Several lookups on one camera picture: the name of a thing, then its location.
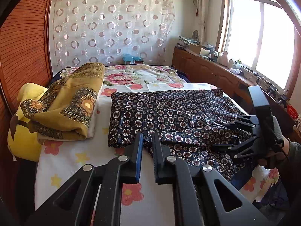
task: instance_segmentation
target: white container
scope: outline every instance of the white container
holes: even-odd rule
[[[223,66],[226,66],[228,67],[228,52],[227,51],[224,51],[223,55],[222,56],[219,56],[217,58],[217,62],[222,64]]]
[[[257,79],[257,77],[253,77],[253,76],[255,76],[255,74],[252,71],[247,70],[244,67],[241,67],[240,70],[243,72],[243,77],[244,78],[250,79],[250,80],[256,80]]]
[[[234,65],[234,61],[232,59],[230,59],[229,62],[228,62],[228,66],[227,67],[229,69],[231,69],[231,68],[233,68],[233,65]]]

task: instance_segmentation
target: human hand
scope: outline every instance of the human hand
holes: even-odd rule
[[[288,139],[284,136],[283,136],[283,141],[284,141],[284,146],[283,146],[282,150],[284,151],[284,153],[286,155],[288,155],[288,152],[290,150],[290,143],[289,143]],[[275,153],[273,150],[270,150],[266,157],[268,158],[271,156],[275,156],[277,161],[282,161],[285,159],[284,153],[283,152]],[[266,161],[266,159],[260,159],[260,160],[258,160],[258,164],[265,167],[267,165],[267,161]]]

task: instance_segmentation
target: black sleeve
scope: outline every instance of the black sleeve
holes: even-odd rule
[[[283,160],[276,167],[286,189],[290,204],[292,204],[300,190],[301,184],[301,145],[290,140],[289,143],[288,160]]]

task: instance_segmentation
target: metal screw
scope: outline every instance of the metal screw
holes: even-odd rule
[[[202,166],[202,169],[205,172],[211,172],[212,171],[212,166],[210,166],[210,165],[204,165],[204,166]]]
[[[92,169],[92,166],[90,164],[86,164],[82,167],[82,169],[85,171],[85,172],[88,172]]]
[[[121,156],[118,157],[118,160],[120,160],[120,161],[127,161],[128,157],[126,155],[121,155]]]
[[[174,157],[173,155],[168,156],[166,159],[167,159],[168,161],[170,161],[170,162],[174,162],[174,161],[177,160],[177,158]]]

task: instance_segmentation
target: yellow pillow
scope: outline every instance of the yellow pillow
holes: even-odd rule
[[[34,83],[27,83],[21,87],[17,100],[39,100],[47,88]],[[41,145],[37,141],[37,133],[30,133],[26,127],[30,120],[26,118],[19,105],[16,114],[11,118],[10,129],[7,135],[8,148],[17,157],[38,161],[41,153]]]

